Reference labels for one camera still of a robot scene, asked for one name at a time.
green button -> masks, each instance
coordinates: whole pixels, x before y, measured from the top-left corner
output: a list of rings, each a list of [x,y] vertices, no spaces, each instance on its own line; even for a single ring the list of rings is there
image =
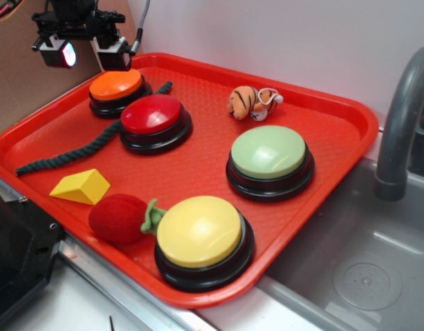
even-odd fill
[[[259,126],[248,130],[232,146],[236,169],[255,179],[275,179],[290,174],[304,158],[303,138],[283,126]]]

stainless steel sink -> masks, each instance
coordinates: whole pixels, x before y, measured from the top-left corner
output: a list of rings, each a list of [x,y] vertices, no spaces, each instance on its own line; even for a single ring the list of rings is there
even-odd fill
[[[424,178],[381,201],[375,167],[362,159],[258,284],[326,330],[424,330]]]

faucet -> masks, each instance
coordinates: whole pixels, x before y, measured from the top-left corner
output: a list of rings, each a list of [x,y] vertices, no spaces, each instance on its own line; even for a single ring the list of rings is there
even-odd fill
[[[424,176],[424,47],[406,66],[392,99],[374,175],[375,195],[402,199],[408,170]]]

red tray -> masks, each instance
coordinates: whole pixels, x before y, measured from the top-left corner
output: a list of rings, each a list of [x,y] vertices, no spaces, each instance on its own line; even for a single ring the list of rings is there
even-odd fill
[[[0,135],[0,177],[156,297],[179,307],[216,305],[251,288],[361,158],[378,132],[374,114],[349,99],[167,54],[137,56],[133,67],[154,90],[167,80],[173,81],[171,95],[184,105],[194,124],[192,136],[184,144],[160,155],[139,156],[126,151],[120,138],[115,137],[87,159],[17,177],[15,169],[84,146],[112,123],[94,117],[89,109],[91,80]],[[231,91],[241,85],[275,88],[285,101],[264,122],[250,118],[237,121],[225,105]],[[269,124],[296,130],[314,156],[316,171],[312,184],[299,196],[280,203],[256,203],[230,189],[225,163],[241,133]],[[98,240],[88,226],[92,206],[49,196],[64,176],[93,168],[111,183],[107,195],[127,193],[144,201],[158,198],[157,205],[166,210],[198,195],[214,195],[233,203],[254,230],[256,252],[252,265],[236,281],[218,290],[187,293],[170,287],[154,262],[152,235],[131,245],[110,245]]]

tiger plush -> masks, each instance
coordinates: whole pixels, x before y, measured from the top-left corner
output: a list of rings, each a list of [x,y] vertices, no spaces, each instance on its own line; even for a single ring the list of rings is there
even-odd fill
[[[227,111],[239,120],[249,114],[255,121],[263,121],[281,102],[283,97],[274,89],[239,86],[230,95]]]

